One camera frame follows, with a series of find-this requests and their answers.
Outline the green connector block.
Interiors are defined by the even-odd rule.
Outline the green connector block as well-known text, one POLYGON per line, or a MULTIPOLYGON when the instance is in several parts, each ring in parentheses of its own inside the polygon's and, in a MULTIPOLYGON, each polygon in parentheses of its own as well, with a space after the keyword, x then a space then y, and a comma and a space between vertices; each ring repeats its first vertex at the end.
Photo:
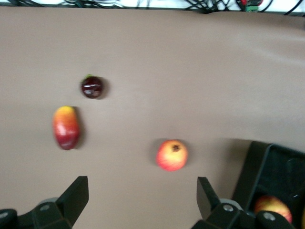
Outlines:
POLYGON ((246 12, 258 12, 261 0, 245 0, 246 12))

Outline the brown table cloth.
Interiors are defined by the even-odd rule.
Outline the brown table cloth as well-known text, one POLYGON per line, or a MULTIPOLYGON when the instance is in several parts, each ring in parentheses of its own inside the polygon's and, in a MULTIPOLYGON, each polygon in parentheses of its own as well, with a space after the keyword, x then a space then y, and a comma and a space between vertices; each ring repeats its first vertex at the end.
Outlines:
POLYGON ((0 7, 0 209, 26 213, 87 176, 74 229, 190 229, 197 178, 229 198, 252 140, 305 151, 305 18, 0 7), (65 105, 71 150, 52 127, 65 105), (188 149, 173 172, 155 160, 171 139, 188 149))

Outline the red yellow striped apple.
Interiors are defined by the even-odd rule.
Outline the red yellow striped apple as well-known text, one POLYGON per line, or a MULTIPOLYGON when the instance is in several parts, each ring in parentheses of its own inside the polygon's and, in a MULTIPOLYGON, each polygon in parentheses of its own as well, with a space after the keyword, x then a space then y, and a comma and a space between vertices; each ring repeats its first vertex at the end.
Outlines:
POLYGON ((260 196, 254 203, 254 213, 260 211, 272 211, 283 216, 289 223, 292 223, 293 217, 289 207, 275 196, 260 196))

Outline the dark purple mangosteen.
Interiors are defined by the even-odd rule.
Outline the dark purple mangosteen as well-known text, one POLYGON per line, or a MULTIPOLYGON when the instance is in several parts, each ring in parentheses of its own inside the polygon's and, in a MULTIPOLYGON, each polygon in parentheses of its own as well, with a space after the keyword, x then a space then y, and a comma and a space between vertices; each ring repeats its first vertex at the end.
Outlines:
POLYGON ((101 77, 96 75, 86 75, 80 83, 82 94, 90 99, 97 99, 102 96, 104 83, 101 77))

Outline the black plastic box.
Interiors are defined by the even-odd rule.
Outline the black plastic box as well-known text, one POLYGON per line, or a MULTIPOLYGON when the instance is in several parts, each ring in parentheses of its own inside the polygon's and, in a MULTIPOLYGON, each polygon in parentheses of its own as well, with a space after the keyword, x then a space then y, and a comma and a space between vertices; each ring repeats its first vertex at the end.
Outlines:
POLYGON ((232 199, 247 211, 263 195, 275 196, 301 229, 305 209, 305 153, 275 143, 253 141, 247 151, 232 199))

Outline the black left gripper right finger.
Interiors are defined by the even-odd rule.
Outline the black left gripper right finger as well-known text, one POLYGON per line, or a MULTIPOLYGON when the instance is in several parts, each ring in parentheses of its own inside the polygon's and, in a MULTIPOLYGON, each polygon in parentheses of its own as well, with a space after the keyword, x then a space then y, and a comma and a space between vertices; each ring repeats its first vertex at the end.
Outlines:
POLYGON ((295 229, 272 211, 249 213, 233 200, 219 198, 206 177, 197 178, 196 201, 202 219, 191 229, 295 229))

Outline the red yellow mango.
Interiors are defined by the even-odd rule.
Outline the red yellow mango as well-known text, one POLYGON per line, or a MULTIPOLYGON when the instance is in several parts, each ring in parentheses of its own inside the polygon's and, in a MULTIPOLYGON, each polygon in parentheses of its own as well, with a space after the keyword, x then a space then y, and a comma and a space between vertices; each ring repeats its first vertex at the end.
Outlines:
POLYGON ((61 106, 53 114, 53 134, 57 144, 63 150, 71 150, 80 137, 78 117, 74 107, 61 106))

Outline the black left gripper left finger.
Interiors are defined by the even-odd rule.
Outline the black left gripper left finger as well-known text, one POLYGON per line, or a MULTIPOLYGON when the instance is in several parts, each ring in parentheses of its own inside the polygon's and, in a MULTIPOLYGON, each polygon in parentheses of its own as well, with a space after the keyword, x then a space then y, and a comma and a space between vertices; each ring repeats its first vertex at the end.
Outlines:
POLYGON ((88 201, 88 177, 79 176, 61 196, 46 199, 23 215, 0 209, 0 229, 72 229, 88 201))

